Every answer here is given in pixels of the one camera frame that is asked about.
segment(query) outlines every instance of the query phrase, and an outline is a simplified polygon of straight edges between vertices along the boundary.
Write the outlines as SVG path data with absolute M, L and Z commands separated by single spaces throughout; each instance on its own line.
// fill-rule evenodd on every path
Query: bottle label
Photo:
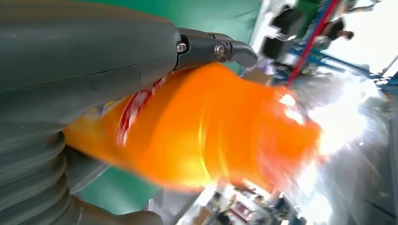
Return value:
M 151 99 L 156 90 L 166 82 L 167 78 L 168 76 L 164 76 L 155 81 L 150 88 L 141 90 L 129 97 L 119 121 L 119 130 L 117 134 L 117 142 L 119 144 L 122 146 L 126 144 L 127 134 L 129 133 L 131 125 L 136 121 L 139 113 L 148 100 Z

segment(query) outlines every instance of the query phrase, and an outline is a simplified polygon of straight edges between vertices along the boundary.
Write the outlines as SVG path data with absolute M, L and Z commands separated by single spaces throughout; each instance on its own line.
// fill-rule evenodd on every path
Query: robotic arm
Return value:
M 2 225 L 156 225 L 70 195 L 61 130 L 88 110 L 209 62 L 257 62 L 223 34 L 105 5 L 0 0 Z

